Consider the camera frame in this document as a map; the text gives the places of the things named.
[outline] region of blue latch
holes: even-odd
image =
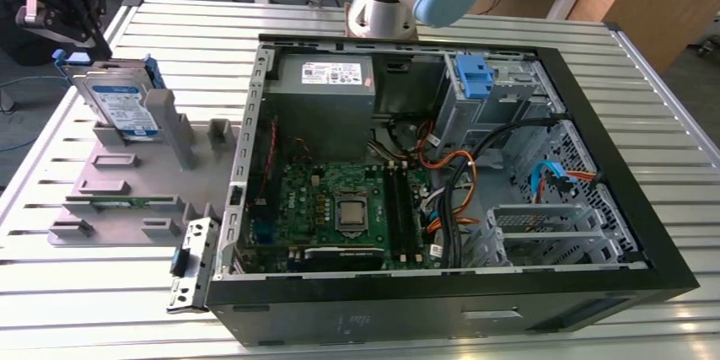
[[[465,97],[486,99],[494,88],[494,70],[482,55],[458,55],[458,76],[465,85]]]

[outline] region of aluminum slotted table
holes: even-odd
[[[258,34],[343,35],[343,18],[341,9],[145,0],[121,9],[107,36],[117,57],[161,61],[193,121],[241,123]],[[720,153],[625,34],[597,23],[489,17],[419,32],[422,40],[561,49],[702,288],[573,334],[245,348],[213,314],[165,313],[173,248],[47,243],[95,142],[94,115],[71,89],[0,197],[0,349],[34,349],[0,356],[720,356]]]

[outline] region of metal bracket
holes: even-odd
[[[205,313],[206,294],[213,275],[219,224],[213,218],[191,221],[183,245],[173,257],[169,314]]]

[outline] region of label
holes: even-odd
[[[363,84],[359,63],[307,62],[303,64],[303,84]]]
[[[98,103],[111,116],[115,127],[129,135],[158,134],[158,124],[149,109],[141,104],[141,90],[134,86],[94,86]]]
[[[443,257],[443,247],[439,244],[430,246],[430,255],[434,257]]]
[[[429,134],[429,137],[426,139],[429,139],[429,142],[433,143],[435,147],[441,145],[441,138],[435,135]]]

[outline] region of wire bundle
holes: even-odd
[[[439,201],[439,219],[443,230],[443,242],[447,248],[443,249],[443,267],[454,268],[463,265],[463,253],[462,253],[462,239],[461,230],[458,228],[458,220],[455,216],[455,210],[453,208],[453,191],[455,190],[455,184],[461,181],[465,171],[467,170],[467,164],[470,161],[475,161],[486,150],[493,147],[495,142],[501,140],[515,129],[526,126],[555,126],[559,123],[558,117],[551,118],[530,118],[511,122],[503,126],[495,128],[483,140],[473,147],[470,157],[461,156],[461,162],[455,169],[455,172],[449,180],[443,195]]]

